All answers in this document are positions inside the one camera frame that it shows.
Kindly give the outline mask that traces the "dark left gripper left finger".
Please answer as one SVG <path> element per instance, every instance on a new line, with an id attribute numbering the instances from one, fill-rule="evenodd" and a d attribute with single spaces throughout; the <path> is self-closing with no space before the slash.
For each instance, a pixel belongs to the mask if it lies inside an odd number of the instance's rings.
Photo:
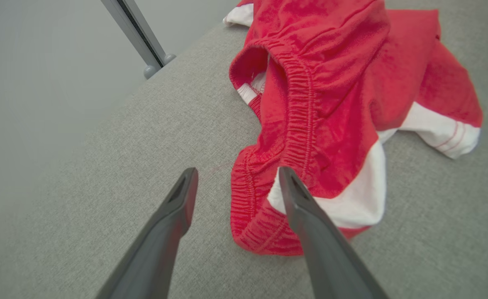
<path id="1" fill-rule="evenodd" d="M 191 226 L 198 171 L 187 168 L 119 261 L 98 299 L 166 299 L 180 239 Z"/>

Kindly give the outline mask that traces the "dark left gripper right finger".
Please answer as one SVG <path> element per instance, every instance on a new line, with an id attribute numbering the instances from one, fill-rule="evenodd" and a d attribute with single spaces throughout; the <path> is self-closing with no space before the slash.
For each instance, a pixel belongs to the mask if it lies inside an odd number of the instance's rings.
<path id="1" fill-rule="evenodd" d="M 318 206 L 292 168 L 279 168 L 286 216 L 298 236 L 317 299 L 386 299 L 388 295 Z"/>

